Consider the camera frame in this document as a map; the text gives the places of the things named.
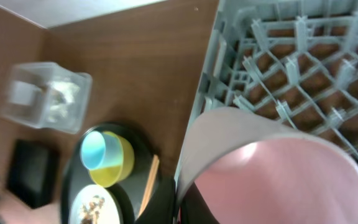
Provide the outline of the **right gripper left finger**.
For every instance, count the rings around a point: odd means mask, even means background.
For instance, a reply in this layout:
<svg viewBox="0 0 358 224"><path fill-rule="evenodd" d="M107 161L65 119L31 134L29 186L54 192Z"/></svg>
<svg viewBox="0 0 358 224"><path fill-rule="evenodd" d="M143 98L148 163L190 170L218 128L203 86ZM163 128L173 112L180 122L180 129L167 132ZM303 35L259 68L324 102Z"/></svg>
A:
<svg viewBox="0 0 358 224"><path fill-rule="evenodd" d="M162 177L145 210L135 224L172 224L176 194L173 177Z"/></svg>

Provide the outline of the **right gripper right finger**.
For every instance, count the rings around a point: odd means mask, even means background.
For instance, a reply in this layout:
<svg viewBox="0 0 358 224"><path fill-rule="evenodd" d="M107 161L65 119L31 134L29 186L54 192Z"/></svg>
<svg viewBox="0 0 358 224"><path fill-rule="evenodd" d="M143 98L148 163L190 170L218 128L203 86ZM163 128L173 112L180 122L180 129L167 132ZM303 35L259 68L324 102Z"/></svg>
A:
<svg viewBox="0 0 358 224"><path fill-rule="evenodd" d="M193 183L180 205L181 224L219 224L204 201L200 191Z"/></svg>

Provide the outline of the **pink plastic cup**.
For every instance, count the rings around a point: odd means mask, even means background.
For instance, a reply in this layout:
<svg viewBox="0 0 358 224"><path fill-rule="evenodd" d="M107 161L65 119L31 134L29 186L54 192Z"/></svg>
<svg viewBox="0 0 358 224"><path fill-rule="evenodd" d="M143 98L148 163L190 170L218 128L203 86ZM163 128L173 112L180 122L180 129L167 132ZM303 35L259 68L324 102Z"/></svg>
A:
<svg viewBox="0 0 358 224"><path fill-rule="evenodd" d="M208 223L358 223L358 165L337 145L246 111L186 132L177 205L200 192Z"/></svg>

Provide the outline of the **blue plastic cup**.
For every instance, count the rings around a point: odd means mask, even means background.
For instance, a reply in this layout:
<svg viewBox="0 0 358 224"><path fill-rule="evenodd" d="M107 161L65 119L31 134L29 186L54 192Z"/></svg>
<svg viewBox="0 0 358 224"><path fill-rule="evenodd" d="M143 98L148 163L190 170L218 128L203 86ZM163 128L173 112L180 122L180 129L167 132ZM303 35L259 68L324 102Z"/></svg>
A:
<svg viewBox="0 0 358 224"><path fill-rule="evenodd" d="M88 170L121 165L124 161L121 140L115 134L92 131L81 143L80 157Z"/></svg>

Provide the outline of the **white tissue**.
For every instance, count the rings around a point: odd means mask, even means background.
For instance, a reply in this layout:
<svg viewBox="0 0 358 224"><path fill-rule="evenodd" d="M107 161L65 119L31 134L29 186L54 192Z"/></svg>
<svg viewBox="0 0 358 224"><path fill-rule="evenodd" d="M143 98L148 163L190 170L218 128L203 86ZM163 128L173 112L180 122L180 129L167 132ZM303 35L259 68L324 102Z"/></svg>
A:
<svg viewBox="0 0 358 224"><path fill-rule="evenodd" d="M51 100L47 121L58 123L72 119L76 115L76 98L80 87L73 82L51 81L48 86L51 89Z"/></svg>

